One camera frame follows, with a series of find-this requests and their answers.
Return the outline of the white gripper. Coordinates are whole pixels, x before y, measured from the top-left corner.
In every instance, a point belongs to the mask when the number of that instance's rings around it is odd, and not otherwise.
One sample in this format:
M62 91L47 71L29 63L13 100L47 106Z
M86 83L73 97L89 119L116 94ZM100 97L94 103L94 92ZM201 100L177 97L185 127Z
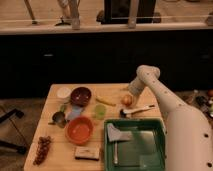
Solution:
M124 94L122 95L122 97L126 94L129 94L133 97L133 102L130 106L125 106L125 107L135 107L138 103L138 100L140 98L140 95L130 86L126 86L125 88L122 89L122 91L124 92Z

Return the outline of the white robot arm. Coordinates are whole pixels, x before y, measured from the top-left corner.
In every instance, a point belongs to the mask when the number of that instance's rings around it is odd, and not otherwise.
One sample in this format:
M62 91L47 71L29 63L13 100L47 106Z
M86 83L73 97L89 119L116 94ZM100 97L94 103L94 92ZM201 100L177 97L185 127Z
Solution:
M159 81L160 69L140 65L128 91L138 101L148 87L165 121L165 171L213 171L213 130L207 117Z

